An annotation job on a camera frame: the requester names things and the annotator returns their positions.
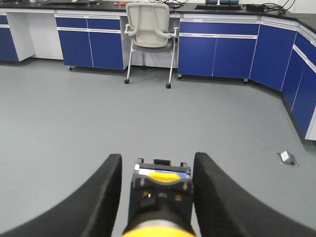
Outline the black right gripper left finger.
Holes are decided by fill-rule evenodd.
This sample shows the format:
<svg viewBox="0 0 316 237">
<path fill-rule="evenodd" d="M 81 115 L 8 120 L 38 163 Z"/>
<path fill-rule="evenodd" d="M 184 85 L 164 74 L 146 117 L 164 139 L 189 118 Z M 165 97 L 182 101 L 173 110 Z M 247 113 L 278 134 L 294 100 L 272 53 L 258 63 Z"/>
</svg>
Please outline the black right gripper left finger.
<svg viewBox="0 0 316 237">
<path fill-rule="evenodd" d="M 122 181 L 122 156 L 110 154 L 70 196 L 3 237 L 110 237 Z"/>
</svg>

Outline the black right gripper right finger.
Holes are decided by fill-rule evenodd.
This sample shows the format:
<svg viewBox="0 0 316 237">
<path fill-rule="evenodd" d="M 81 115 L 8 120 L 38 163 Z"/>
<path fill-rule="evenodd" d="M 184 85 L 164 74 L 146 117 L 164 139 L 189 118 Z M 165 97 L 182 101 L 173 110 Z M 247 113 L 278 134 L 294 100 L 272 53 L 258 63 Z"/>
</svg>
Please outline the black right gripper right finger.
<svg viewBox="0 0 316 237">
<path fill-rule="evenodd" d="M 194 205 L 203 237 L 314 237 L 315 230 L 248 193 L 207 153 L 194 159 Z"/>
</svg>

